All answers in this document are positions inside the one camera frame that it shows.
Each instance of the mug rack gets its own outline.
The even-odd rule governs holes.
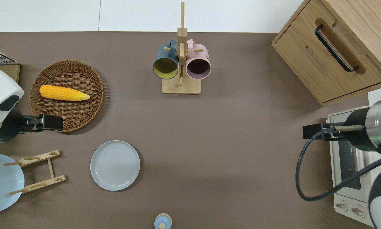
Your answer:
[[[186,53],[188,52],[187,28],[184,23],[185,3],[181,3],[181,27],[178,28],[176,52],[179,57],[178,74],[169,80],[163,80],[162,91],[165,94],[199,94],[202,92],[202,80],[195,80],[186,75]]]

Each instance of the white wall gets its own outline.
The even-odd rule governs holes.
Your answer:
[[[187,0],[185,27],[189,32],[279,32],[302,1]],[[180,2],[0,0],[0,32],[176,31]]]
[[[368,93],[369,106],[381,100],[381,88]]]
[[[0,32],[98,31],[100,0],[0,0]]]

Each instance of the brown table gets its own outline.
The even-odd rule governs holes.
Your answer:
[[[175,32],[9,32],[0,51],[22,64],[25,96],[48,65],[76,59],[106,85],[100,113],[72,135],[29,133],[0,144],[18,160],[55,149],[55,175],[67,181],[22,194],[0,212],[0,228],[153,228],[161,212],[173,228],[369,228],[336,213],[333,198],[310,203],[295,190],[305,141],[301,127],[366,106],[367,95],[321,107],[271,47],[275,33],[188,33],[212,63],[199,95],[164,94],[152,72],[159,45]],[[110,140],[130,143],[141,170],[123,191],[106,191],[90,159]],[[26,184],[50,177],[45,163],[25,168]],[[307,194],[332,186],[329,144],[311,145],[301,171]]]

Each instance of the corn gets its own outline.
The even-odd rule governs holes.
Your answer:
[[[52,85],[42,85],[39,93],[45,98],[54,100],[82,101],[90,99],[90,96],[71,88]]]

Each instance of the plate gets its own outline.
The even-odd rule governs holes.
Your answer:
[[[105,190],[118,191],[130,186],[140,171],[140,157],[127,142],[110,141],[101,145],[90,161],[93,180]]]
[[[19,165],[1,166],[4,163],[15,162],[13,159],[0,155],[0,211],[14,204],[21,193],[8,196],[12,191],[24,188],[24,173]]]
[[[63,101],[44,98],[42,85],[54,85],[79,90],[90,96],[83,101]],[[71,132],[86,126],[97,115],[103,103],[104,87],[96,70],[86,63],[64,60],[46,67],[36,77],[29,94],[34,115],[47,114],[63,118],[63,130]]]

